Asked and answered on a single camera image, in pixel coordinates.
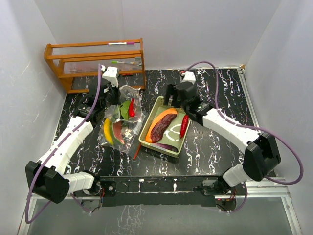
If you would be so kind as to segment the green toy leaf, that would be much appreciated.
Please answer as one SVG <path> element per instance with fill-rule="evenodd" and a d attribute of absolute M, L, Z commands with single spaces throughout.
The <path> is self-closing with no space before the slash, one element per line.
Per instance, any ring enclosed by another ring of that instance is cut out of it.
<path fill-rule="evenodd" d="M 123 120 L 129 119 L 129 113 L 128 113 L 129 105 L 130 105 L 129 100 L 126 100 L 121 105 L 119 105 L 120 118 Z"/>

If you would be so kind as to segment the clear bag of white discs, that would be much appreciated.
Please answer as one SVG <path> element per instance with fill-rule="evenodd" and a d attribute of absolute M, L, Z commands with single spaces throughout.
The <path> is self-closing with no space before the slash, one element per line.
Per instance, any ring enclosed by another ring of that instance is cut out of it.
<path fill-rule="evenodd" d="M 141 122 L 142 110 L 140 102 L 140 88 L 133 88 L 124 85 L 119 88 L 120 104 L 111 105 L 105 110 L 104 118 L 109 119 L 112 123 Z"/>

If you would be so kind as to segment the red watermelon slice toy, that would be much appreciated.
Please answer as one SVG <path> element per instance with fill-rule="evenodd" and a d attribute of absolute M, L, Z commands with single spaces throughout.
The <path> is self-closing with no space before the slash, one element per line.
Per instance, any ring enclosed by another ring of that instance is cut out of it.
<path fill-rule="evenodd" d="M 114 144 L 125 144 L 122 136 L 122 122 L 111 123 L 110 133 Z"/>

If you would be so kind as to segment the pale green perforated basket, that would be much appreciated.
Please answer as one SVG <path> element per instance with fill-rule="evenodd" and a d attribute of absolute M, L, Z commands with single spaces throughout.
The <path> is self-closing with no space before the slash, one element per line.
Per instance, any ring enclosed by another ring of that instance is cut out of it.
<path fill-rule="evenodd" d="M 149 128 L 151 124 L 153 123 L 153 121 L 163 111 L 167 111 L 168 109 L 170 109 L 170 106 L 164 105 L 163 102 L 164 102 L 164 99 L 162 96 L 159 96 L 156 99 L 152 107 L 152 110 L 139 135 L 139 142 L 141 143 L 142 146 L 148 149 L 152 149 L 154 151 L 169 155 L 171 157 L 178 158 L 179 153 L 184 145 L 184 140 L 186 138 L 187 130 L 190 124 L 190 120 L 188 120 L 186 124 L 186 128 L 185 128 L 185 133 L 182 137 L 180 137 L 181 125 L 186 115 L 183 109 L 176 108 L 176 111 L 177 111 L 176 118 L 164 130 L 163 136 L 159 141 L 155 143 L 149 143 L 145 141 Z"/>

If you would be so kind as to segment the yellow toy banana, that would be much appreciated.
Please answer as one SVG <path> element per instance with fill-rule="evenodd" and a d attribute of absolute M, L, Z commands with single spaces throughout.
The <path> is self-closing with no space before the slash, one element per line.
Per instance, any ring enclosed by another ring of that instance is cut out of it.
<path fill-rule="evenodd" d="M 113 145 L 113 139 L 110 133 L 110 126 L 111 126 L 110 120 L 108 118 L 105 119 L 105 122 L 103 125 L 104 136 L 105 136 L 107 143 L 109 143 L 110 145 Z"/>

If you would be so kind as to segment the dark red toy sweet potato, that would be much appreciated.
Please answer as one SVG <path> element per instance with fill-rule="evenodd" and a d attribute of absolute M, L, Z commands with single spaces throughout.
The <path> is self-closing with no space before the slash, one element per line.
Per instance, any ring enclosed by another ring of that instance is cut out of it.
<path fill-rule="evenodd" d="M 167 114 L 160 121 L 156 123 L 150 133 L 151 143 L 158 142 L 162 139 L 165 130 L 176 118 L 177 114 Z"/>

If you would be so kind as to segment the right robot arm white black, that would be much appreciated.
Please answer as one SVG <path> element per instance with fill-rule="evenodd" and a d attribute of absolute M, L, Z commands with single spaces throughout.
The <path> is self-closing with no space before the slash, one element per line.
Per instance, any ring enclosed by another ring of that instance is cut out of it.
<path fill-rule="evenodd" d="M 198 190 L 230 194 L 240 183 L 263 180 L 280 164 L 281 157 L 273 135 L 241 127 L 238 122 L 220 116 L 209 102 L 200 99 L 191 82 L 167 85 L 164 104 L 182 108 L 192 121 L 217 132 L 244 154 L 242 163 L 226 170 L 212 184 L 199 186 Z"/>

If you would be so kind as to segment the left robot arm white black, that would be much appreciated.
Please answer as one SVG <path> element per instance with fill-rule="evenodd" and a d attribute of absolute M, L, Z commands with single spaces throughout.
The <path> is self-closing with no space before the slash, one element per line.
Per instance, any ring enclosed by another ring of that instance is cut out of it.
<path fill-rule="evenodd" d="M 108 81 L 90 87 L 55 144 L 37 162 L 30 161 L 26 165 L 32 193 L 57 204 L 73 192 L 85 190 L 90 195 L 100 192 L 101 183 L 94 173 L 66 174 L 65 170 L 77 148 L 103 119 L 105 109 L 119 104 L 119 96 L 119 88 Z"/>

